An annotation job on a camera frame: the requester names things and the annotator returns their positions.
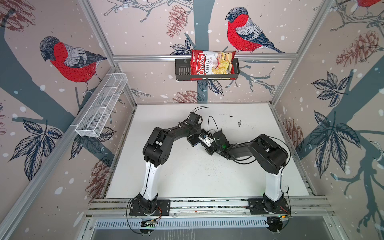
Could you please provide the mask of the black network switch box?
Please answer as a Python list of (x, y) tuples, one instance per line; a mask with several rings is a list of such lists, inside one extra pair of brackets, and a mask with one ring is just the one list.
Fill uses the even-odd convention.
[(195, 134), (187, 137), (188, 142), (192, 147), (195, 147), (196, 145), (201, 143), (200, 134)]

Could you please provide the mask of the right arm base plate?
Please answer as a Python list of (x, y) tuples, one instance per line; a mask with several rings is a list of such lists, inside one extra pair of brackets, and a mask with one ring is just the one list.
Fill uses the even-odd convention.
[(247, 201), (247, 209), (250, 210), (251, 215), (289, 215), (291, 213), (290, 206), (283, 196), (276, 202), (268, 198), (255, 198)]

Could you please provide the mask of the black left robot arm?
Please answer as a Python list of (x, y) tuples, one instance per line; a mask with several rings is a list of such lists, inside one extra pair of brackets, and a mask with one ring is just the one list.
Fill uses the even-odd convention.
[(175, 127), (162, 129), (156, 127), (150, 135), (143, 148), (144, 160), (146, 162), (146, 173), (144, 185), (137, 195), (137, 200), (146, 211), (153, 212), (157, 205), (158, 183), (160, 167), (170, 157), (175, 141), (186, 138), (192, 147), (198, 145), (202, 133), (202, 116), (190, 112), (188, 117), (179, 122)]

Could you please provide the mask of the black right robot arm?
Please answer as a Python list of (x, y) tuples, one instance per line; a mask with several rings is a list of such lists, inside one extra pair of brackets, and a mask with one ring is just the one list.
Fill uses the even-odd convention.
[(257, 209), (272, 214), (281, 208), (284, 199), (282, 171), (290, 156), (271, 137), (261, 134), (249, 142), (231, 145), (224, 133), (218, 131), (214, 134), (203, 132), (199, 139), (209, 155), (216, 153), (240, 165), (258, 162), (266, 172), (266, 189), (263, 194), (263, 206)]

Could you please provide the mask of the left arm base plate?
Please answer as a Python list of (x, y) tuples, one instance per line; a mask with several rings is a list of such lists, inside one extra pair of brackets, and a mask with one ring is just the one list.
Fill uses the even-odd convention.
[(128, 214), (131, 217), (168, 216), (170, 208), (170, 200), (147, 201), (146, 199), (134, 199), (128, 206)]

